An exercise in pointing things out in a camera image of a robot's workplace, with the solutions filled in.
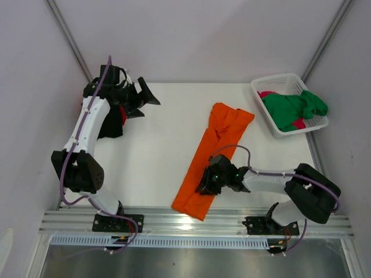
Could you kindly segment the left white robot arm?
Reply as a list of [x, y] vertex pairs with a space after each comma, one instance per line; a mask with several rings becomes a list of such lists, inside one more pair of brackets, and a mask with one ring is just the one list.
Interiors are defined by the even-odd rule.
[[83, 90], [82, 109], [71, 137], [62, 150], [53, 151], [52, 165], [59, 178], [64, 204], [86, 199], [114, 232], [126, 224], [121, 202], [104, 187], [105, 172], [94, 157], [99, 138], [118, 138], [128, 119], [140, 118], [146, 104], [160, 105], [145, 79], [131, 80], [125, 69], [111, 63]]

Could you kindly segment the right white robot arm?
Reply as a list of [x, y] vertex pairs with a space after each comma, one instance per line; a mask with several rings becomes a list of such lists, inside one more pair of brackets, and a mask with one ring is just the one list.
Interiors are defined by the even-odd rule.
[[288, 196], [288, 201], [272, 205], [264, 220], [266, 230], [273, 234], [298, 220], [326, 224], [341, 195], [336, 184], [306, 163], [287, 171], [267, 172], [249, 165], [237, 168], [226, 156], [217, 155], [209, 160], [195, 191], [216, 196], [225, 186], [235, 192]]

